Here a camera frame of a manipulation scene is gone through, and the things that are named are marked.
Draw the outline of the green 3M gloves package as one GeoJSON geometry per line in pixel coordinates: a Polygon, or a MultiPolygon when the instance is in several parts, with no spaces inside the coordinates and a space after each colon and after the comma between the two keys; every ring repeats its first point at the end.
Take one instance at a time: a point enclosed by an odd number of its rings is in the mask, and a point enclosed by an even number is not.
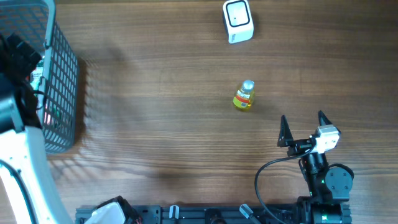
{"type": "Polygon", "coordinates": [[[34,90],[38,90],[40,86],[40,79],[44,74],[44,58],[42,58],[36,65],[36,68],[31,72],[29,82],[34,90]]]}

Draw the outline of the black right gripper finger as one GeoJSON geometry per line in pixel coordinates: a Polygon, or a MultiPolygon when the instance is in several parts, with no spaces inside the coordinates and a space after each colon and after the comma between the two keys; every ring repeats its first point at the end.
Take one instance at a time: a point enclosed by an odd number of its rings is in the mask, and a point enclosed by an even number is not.
{"type": "Polygon", "coordinates": [[[320,126],[332,125],[333,123],[326,117],[324,112],[320,110],[318,112],[318,121],[320,126]]]}
{"type": "Polygon", "coordinates": [[[279,142],[292,142],[294,140],[293,135],[290,131],[289,124],[285,115],[281,116],[280,119],[280,132],[279,132],[279,142]]]}

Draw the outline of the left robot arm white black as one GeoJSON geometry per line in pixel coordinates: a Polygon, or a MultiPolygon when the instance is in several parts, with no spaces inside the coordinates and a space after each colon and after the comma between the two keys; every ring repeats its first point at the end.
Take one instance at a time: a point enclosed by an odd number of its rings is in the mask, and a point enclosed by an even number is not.
{"type": "Polygon", "coordinates": [[[1,180],[16,222],[72,223],[51,176],[35,91],[1,74],[1,180]]]}

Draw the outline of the yellow oil bottle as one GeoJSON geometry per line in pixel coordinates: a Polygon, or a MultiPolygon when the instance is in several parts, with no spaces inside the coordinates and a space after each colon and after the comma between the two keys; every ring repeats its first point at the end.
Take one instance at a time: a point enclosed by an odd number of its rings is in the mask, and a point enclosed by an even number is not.
{"type": "Polygon", "coordinates": [[[233,106],[240,111],[249,110],[254,103],[254,81],[245,80],[238,85],[233,97],[233,106]]]}

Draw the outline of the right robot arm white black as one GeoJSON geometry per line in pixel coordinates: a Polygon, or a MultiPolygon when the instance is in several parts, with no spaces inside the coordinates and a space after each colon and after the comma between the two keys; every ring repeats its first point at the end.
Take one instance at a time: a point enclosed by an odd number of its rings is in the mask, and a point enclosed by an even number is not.
{"type": "Polygon", "coordinates": [[[310,195],[299,197],[292,209],[292,223],[353,222],[347,202],[354,172],[343,164],[329,164],[326,152],[334,149],[341,131],[322,112],[319,126],[307,139],[294,139],[286,117],[281,116],[277,145],[287,147],[289,157],[299,157],[299,167],[310,195]]]}

